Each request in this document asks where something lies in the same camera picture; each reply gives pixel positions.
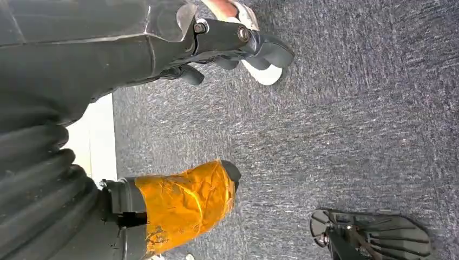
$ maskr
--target white shoe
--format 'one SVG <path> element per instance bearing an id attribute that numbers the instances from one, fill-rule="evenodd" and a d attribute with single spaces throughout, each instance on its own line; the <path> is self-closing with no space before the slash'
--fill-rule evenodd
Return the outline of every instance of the white shoe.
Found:
<path id="1" fill-rule="evenodd" d="M 227 22 L 231 23 L 242 23 L 245 27 L 259 31 L 258 21 L 255 13 L 252 9 L 244 4 L 230 0 L 231 3 L 238 9 L 238 17 L 230 17 Z M 278 68 L 274 65 L 270 65 L 265 70 L 259 70 L 250 65 L 247 61 L 243 60 L 242 63 L 248 70 L 248 72 L 254 77 L 260 84 L 270 86 L 276 83 L 280 76 L 282 76 L 282 68 Z"/>
<path id="2" fill-rule="evenodd" d="M 165 260 L 165 259 L 164 259 L 164 256 L 156 255 L 156 256 L 153 256 L 150 260 Z"/>
<path id="3" fill-rule="evenodd" d="M 187 254 L 186 260 L 194 260 L 194 256 L 192 254 Z"/>

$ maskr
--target metal bolt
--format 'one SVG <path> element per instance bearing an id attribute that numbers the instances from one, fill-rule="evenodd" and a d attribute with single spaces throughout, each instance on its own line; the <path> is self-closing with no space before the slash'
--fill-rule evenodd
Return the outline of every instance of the metal bolt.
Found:
<path id="1" fill-rule="evenodd" d="M 322 234 L 319 238 L 319 242 L 327 245 L 329 243 L 329 238 L 325 234 Z"/>
<path id="2" fill-rule="evenodd" d="M 248 42 L 248 39 L 250 37 L 250 33 L 248 32 L 247 28 L 244 26 L 241 26 L 238 28 L 238 37 L 241 41 L 243 42 Z"/>
<path id="3" fill-rule="evenodd" d="M 205 33 L 205 31 L 207 30 L 206 26 L 203 23 L 195 24 L 193 29 L 194 29 L 194 32 L 197 33 L 197 34 Z"/>
<path id="4" fill-rule="evenodd" d="M 99 186 L 101 186 L 102 188 L 107 187 L 107 180 L 106 180 L 106 179 L 102 179 L 102 180 L 99 182 Z"/>

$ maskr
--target leg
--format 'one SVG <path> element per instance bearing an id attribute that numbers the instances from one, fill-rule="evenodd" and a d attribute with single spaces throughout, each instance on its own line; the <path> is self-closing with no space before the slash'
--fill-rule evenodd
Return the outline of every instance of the leg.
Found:
<path id="1" fill-rule="evenodd" d="M 202 0 L 215 14 L 218 20 L 226 21 L 229 17 L 236 17 L 238 9 L 228 0 Z"/>
<path id="2" fill-rule="evenodd" d="M 242 23 L 247 28 L 259 30 L 257 17 L 249 7 L 238 3 L 235 0 L 202 0 L 215 14 L 218 20 L 233 23 Z M 247 61 L 242 61 L 248 72 L 262 85 L 272 85 L 276 83 L 282 75 L 282 69 L 270 65 L 265 70 L 259 70 L 250 65 Z"/>

